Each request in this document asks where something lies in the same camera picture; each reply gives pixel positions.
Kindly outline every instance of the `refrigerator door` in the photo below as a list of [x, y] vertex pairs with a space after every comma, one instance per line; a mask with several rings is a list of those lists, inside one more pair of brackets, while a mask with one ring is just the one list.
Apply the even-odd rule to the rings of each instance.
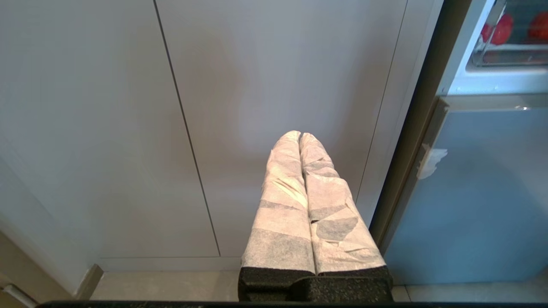
[[548, 95], [441, 98], [380, 246], [396, 284], [548, 265]]

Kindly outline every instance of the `white cloth wrap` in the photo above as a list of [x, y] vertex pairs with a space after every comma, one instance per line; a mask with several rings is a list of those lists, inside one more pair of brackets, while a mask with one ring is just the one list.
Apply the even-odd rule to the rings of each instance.
[[316, 274], [386, 265], [323, 145], [304, 133], [299, 146]]
[[284, 134], [270, 152], [242, 267], [315, 272], [300, 134]]

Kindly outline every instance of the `tile floor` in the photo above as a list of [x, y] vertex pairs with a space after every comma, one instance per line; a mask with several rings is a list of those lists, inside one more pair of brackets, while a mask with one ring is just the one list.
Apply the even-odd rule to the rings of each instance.
[[[238, 272], [108, 272], [92, 300], [237, 301]], [[548, 303], [548, 270], [520, 283], [396, 286], [395, 301]]]

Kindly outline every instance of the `wall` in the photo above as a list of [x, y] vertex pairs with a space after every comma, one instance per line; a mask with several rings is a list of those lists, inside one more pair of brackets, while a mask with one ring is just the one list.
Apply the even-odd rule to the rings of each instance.
[[0, 158], [0, 231], [74, 294], [93, 256], [72, 242], [42, 204]]

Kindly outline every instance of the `red fruit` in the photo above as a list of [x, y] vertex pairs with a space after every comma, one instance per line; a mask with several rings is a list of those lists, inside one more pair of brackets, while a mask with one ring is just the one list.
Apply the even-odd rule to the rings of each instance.
[[535, 16], [527, 34], [530, 38], [548, 40], [548, 12], [540, 12]]
[[[513, 18], [509, 14], [504, 14], [495, 27], [495, 32], [491, 38], [491, 44], [502, 45], [508, 41], [510, 34], [512, 34], [513, 29]], [[493, 27], [488, 24], [483, 25], [481, 29], [481, 36], [483, 41], [486, 42], [489, 40], [489, 36], [493, 31]]]

